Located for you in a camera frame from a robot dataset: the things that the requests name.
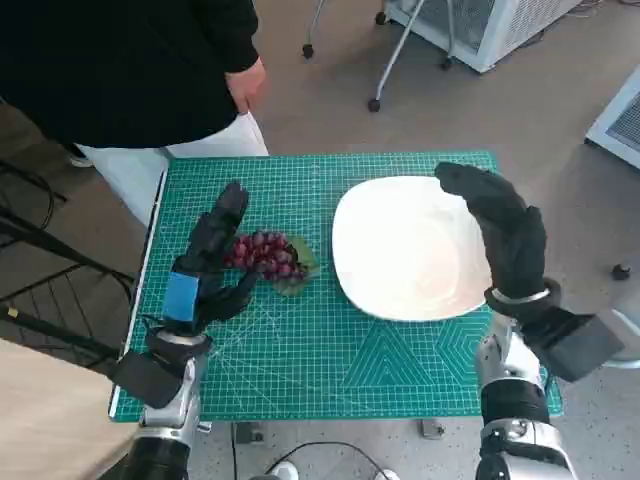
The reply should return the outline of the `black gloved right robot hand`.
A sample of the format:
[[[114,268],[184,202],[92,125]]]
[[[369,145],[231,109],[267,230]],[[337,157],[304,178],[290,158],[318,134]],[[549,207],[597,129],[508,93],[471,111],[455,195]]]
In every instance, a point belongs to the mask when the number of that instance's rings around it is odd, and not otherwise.
[[[464,199],[478,223],[498,297],[511,304],[539,299],[546,290],[547,241],[540,210],[488,170],[441,162],[435,176],[445,192]]]

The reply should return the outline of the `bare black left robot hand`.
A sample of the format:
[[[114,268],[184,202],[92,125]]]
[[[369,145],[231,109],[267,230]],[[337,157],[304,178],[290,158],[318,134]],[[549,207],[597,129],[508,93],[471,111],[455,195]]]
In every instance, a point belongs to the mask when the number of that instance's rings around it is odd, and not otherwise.
[[[166,328],[183,336],[201,334],[214,321],[241,313],[251,300],[259,273],[249,267],[236,285],[224,283],[226,260],[248,206],[240,183],[226,185],[209,212],[200,215],[186,251],[172,265],[162,306]]]

